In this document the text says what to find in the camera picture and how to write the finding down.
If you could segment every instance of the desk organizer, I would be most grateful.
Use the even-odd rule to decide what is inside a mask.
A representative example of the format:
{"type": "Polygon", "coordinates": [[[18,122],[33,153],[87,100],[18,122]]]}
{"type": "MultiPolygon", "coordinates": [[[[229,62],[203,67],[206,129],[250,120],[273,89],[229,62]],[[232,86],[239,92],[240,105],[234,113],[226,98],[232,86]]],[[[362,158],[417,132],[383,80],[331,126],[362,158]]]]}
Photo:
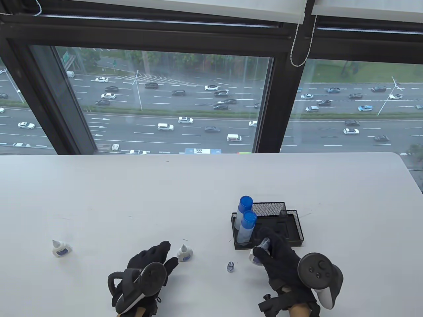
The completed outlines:
{"type": "Polygon", "coordinates": [[[304,236],[296,210],[287,210],[284,202],[255,202],[253,203],[253,211],[257,215],[257,222],[250,241],[247,243],[236,242],[238,230],[233,226],[236,213],[232,213],[231,224],[235,250],[248,250],[258,246],[261,241],[257,238],[257,232],[261,226],[269,227],[281,237],[288,239],[291,247],[302,245],[304,236]]]}

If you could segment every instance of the roller blind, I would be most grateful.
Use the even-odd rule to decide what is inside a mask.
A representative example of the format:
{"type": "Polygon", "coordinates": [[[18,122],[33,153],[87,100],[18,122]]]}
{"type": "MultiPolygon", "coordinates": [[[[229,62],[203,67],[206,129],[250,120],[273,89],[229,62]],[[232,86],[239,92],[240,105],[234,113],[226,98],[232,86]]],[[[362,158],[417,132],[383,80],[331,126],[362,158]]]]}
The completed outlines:
{"type": "Polygon", "coordinates": [[[305,0],[79,0],[302,24],[305,0]]]}
{"type": "Polygon", "coordinates": [[[423,22],[423,0],[316,0],[313,15],[423,22]]]}

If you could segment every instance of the black glove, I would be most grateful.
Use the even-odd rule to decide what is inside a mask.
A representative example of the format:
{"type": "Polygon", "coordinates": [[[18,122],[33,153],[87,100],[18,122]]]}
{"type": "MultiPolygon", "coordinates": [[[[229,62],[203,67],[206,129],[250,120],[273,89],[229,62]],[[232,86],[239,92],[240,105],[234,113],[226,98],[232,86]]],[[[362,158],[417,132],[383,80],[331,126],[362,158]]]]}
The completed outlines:
{"type": "Polygon", "coordinates": [[[287,240],[267,227],[259,229],[258,238],[260,240],[270,239],[270,255],[260,247],[255,247],[253,254],[266,269],[272,288],[282,295],[285,293],[282,287],[289,287],[291,289],[289,295],[298,304],[317,303],[311,289],[306,287],[298,276],[297,268],[300,257],[291,249],[287,240]]]}
{"type": "MultiPolygon", "coordinates": [[[[170,250],[169,241],[163,241],[158,246],[153,246],[149,250],[141,251],[139,254],[135,255],[131,260],[129,260],[128,268],[138,268],[143,270],[150,263],[160,262],[166,268],[167,276],[166,276],[165,283],[163,284],[163,286],[166,286],[169,275],[172,273],[173,269],[178,266],[177,257],[172,257],[168,261],[166,261],[169,250],[170,250]]],[[[122,282],[120,282],[116,286],[116,294],[115,296],[113,296],[112,306],[114,306],[113,304],[116,304],[116,301],[118,300],[122,292],[121,284],[122,282]]],[[[133,308],[131,308],[128,312],[126,312],[125,314],[122,314],[121,316],[122,317],[135,316],[138,307],[143,307],[146,309],[143,317],[150,317],[151,315],[156,314],[156,311],[157,311],[156,299],[158,302],[161,302],[159,293],[160,291],[158,291],[153,296],[142,298],[133,308]]]]}

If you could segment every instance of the white table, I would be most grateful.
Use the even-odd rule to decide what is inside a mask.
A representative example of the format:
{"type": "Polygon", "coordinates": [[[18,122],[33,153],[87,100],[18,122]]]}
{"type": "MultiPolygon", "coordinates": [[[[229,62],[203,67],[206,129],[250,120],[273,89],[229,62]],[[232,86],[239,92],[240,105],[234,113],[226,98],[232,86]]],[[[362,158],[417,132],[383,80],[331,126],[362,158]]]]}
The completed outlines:
{"type": "Polygon", "coordinates": [[[170,255],[185,242],[194,257],[170,276],[158,317],[264,316],[257,304],[274,295],[267,275],[233,248],[230,216],[242,195],[297,209],[298,255],[321,252],[341,268],[341,294],[321,316],[421,311],[423,197],[396,154],[1,156],[0,164],[1,316],[115,317],[107,276],[162,240],[170,255]],[[53,257],[52,239],[74,252],[53,257]]]}

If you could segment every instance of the blue bottle cap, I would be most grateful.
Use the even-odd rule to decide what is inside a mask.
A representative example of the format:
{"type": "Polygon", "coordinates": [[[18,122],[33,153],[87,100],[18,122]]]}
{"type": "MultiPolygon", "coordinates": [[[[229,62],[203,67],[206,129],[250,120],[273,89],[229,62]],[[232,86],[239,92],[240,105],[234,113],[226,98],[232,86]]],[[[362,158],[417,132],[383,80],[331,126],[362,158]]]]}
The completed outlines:
{"type": "Polygon", "coordinates": [[[250,196],[242,196],[239,200],[238,210],[240,213],[244,213],[251,210],[253,207],[253,199],[250,196]]]}
{"type": "Polygon", "coordinates": [[[242,217],[242,220],[241,220],[241,225],[245,229],[251,229],[251,228],[254,228],[256,221],[257,221],[257,215],[255,214],[254,211],[249,210],[244,212],[244,216],[242,217]]]}

